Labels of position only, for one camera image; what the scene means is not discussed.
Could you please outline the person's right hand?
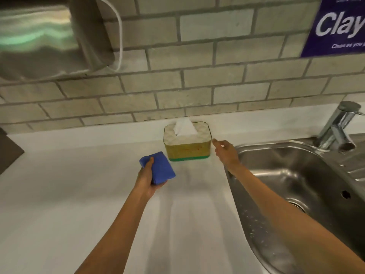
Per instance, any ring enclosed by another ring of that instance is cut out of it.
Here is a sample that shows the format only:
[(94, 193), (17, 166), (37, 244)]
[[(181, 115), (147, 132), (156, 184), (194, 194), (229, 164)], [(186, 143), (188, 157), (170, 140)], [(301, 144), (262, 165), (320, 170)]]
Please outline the person's right hand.
[(216, 156), (220, 159), (227, 170), (234, 170), (241, 165), (235, 147), (228, 141), (212, 139)]

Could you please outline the person's left hand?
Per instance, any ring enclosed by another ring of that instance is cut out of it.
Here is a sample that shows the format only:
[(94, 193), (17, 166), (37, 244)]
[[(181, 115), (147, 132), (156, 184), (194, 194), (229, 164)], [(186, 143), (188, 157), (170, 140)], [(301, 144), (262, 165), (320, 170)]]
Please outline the person's left hand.
[(144, 175), (144, 167), (138, 173), (134, 188), (140, 193), (146, 201), (149, 201), (157, 189), (161, 188), (167, 183), (167, 180), (161, 184), (152, 184), (152, 176)]

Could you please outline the blue cloth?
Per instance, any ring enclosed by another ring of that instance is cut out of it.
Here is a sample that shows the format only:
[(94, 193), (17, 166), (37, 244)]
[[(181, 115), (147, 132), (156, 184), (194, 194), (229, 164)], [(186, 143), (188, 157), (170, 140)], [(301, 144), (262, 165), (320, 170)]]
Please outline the blue cloth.
[(139, 160), (140, 165), (144, 168), (151, 157), (154, 158), (152, 165), (152, 185), (160, 185), (176, 177), (169, 160), (162, 151), (142, 157)]

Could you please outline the person's right forearm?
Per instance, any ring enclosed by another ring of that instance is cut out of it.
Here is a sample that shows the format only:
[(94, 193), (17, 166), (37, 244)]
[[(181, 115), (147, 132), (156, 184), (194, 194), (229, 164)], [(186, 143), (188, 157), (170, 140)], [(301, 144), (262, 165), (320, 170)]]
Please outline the person's right forearm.
[(244, 186), (304, 274), (365, 274), (365, 262), (329, 230), (299, 212), (240, 162), (225, 167)]

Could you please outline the person's left forearm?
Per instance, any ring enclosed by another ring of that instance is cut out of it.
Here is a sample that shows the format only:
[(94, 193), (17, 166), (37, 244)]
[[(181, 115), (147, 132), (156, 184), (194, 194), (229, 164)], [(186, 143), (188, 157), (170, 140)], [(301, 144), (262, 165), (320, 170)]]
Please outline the person's left forearm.
[(134, 188), (107, 232), (75, 274), (123, 274), (149, 197)]

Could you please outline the yellow green tissue box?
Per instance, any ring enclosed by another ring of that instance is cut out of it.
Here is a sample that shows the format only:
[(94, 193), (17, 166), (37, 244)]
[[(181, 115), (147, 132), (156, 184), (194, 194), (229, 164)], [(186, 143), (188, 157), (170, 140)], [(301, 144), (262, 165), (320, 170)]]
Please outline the yellow green tissue box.
[(193, 122), (197, 134), (177, 136), (175, 124), (165, 126), (163, 143), (170, 161), (206, 159), (211, 154), (212, 135), (206, 122)]

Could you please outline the white tissue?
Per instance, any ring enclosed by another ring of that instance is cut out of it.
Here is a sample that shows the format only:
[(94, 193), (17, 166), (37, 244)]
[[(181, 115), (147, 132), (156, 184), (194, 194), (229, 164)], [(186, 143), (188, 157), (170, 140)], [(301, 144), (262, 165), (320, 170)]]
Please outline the white tissue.
[(198, 134), (197, 129), (188, 117), (178, 118), (173, 131), (177, 137)]

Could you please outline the stainless steel sink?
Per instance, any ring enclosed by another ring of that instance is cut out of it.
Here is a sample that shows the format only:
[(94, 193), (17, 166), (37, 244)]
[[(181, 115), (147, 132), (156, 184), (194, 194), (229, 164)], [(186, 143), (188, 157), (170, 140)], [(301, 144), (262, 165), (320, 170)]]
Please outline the stainless steel sink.
[[(312, 138), (235, 146), (256, 177), (365, 261), (365, 133), (356, 149), (320, 151)], [(303, 274), (242, 184), (226, 170), (248, 244), (269, 274)]]

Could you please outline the chrome faucet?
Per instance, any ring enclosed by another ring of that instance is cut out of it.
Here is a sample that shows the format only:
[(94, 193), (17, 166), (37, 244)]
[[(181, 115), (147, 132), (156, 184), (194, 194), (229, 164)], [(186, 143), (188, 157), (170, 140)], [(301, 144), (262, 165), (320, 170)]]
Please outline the chrome faucet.
[(339, 153), (353, 151), (355, 143), (346, 133), (345, 128), (356, 115), (364, 116), (361, 105), (353, 101), (341, 101), (324, 128), (313, 142), (313, 146), (328, 151), (334, 145)]

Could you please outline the dark grey object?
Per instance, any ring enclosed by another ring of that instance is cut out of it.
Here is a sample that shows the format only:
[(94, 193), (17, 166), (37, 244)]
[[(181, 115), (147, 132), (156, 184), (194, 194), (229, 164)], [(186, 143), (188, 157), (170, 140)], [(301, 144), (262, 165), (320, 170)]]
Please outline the dark grey object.
[(24, 150), (12, 141), (7, 136), (7, 133), (0, 128), (0, 175), (22, 154), (24, 154)]

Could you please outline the purple wall sign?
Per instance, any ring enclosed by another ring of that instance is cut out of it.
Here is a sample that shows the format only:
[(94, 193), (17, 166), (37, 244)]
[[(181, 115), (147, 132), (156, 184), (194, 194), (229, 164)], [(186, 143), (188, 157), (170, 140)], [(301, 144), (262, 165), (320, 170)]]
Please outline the purple wall sign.
[(300, 58), (365, 53), (365, 0), (322, 0)]

